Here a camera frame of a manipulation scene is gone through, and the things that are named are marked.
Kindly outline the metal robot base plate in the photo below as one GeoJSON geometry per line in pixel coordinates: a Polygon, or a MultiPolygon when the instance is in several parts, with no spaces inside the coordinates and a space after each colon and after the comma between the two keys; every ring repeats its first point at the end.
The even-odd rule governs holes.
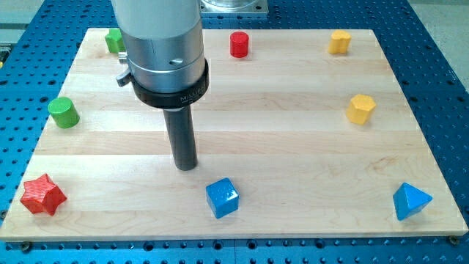
{"type": "Polygon", "coordinates": [[[266,15],[268,0],[201,0],[201,12],[205,15],[266,15]]]}

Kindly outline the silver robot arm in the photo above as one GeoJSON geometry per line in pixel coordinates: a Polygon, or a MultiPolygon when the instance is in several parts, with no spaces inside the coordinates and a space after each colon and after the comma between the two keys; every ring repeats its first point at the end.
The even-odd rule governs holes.
{"type": "Polygon", "coordinates": [[[128,66],[117,76],[136,96],[159,109],[200,99],[209,85],[199,0],[112,0],[128,66]]]}

